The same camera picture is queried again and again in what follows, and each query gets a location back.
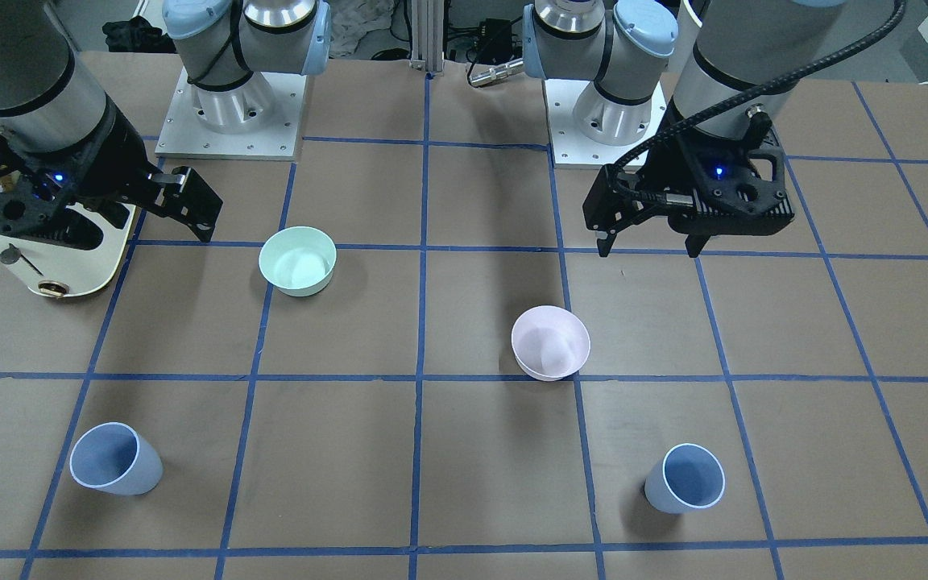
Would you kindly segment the blue cup near left arm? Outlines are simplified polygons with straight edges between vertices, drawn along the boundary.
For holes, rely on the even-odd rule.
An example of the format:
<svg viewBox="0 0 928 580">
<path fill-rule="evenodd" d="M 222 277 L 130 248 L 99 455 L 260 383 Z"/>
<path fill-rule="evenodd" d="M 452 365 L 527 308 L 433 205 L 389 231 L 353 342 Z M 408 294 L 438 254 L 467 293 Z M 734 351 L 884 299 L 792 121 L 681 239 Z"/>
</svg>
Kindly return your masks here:
<svg viewBox="0 0 928 580">
<path fill-rule="evenodd" d="M 726 489 L 727 477 L 717 456 L 693 443 L 674 445 L 644 482 L 649 504 L 673 515 L 711 509 Z"/>
</svg>

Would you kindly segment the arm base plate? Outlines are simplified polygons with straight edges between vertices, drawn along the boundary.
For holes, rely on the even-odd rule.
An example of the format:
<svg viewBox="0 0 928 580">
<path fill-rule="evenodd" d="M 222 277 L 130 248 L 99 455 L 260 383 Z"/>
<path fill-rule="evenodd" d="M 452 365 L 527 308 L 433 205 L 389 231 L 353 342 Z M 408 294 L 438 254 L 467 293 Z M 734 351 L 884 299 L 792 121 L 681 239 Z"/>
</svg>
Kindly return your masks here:
<svg viewBox="0 0 928 580">
<path fill-rule="evenodd" d="M 557 168 L 596 169 L 615 162 L 656 134 L 666 106 L 661 84 L 636 106 L 607 100 L 590 81 L 547 80 L 544 95 Z"/>
<path fill-rule="evenodd" d="M 307 77 L 257 72 L 245 85 L 210 92 L 181 71 L 155 153 L 169 159 L 265 160 L 297 157 Z"/>
</svg>

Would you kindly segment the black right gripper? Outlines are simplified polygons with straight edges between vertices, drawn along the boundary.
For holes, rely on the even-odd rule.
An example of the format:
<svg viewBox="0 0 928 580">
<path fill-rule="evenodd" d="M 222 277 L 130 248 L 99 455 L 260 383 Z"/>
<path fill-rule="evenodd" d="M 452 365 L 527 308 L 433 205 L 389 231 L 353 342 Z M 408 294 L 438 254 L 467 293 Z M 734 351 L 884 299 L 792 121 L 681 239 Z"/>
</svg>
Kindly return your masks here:
<svg viewBox="0 0 928 580">
<path fill-rule="evenodd" d="M 118 229 L 131 214 L 126 201 L 150 201 L 148 212 L 184 225 L 203 243 L 211 242 L 222 210 L 222 199 L 194 168 L 159 172 L 113 100 L 91 135 L 62 150 L 23 153 L 0 135 L 0 235 L 99 247 L 106 234 L 77 206 Z"/>
</svg>

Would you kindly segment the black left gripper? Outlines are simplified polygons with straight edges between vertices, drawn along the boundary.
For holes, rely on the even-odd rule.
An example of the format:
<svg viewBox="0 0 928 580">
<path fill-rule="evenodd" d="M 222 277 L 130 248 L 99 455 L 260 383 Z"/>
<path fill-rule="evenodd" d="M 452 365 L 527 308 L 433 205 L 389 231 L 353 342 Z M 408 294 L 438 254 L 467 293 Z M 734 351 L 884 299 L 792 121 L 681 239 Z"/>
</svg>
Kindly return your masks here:
<svg viewBox="0 0 928 580">
<path fill-rule="evenodd" d="M 582 203 L 598 255 L 611 253 L 620 231 L 656 217 L 686 234 L 686 254 L 692 259 L 723 235 L 769 236 L 788 227 L 796 210 L 773 120 L 757 106 L 740 111 L 738 118 L 748 127 L 736 139 L 691 128 L 652 147 L 638 173 L 601 166 Z M 660 205 L 649 200 L 647 191 L 688 198 L 691 205 Z"/>
</svg>

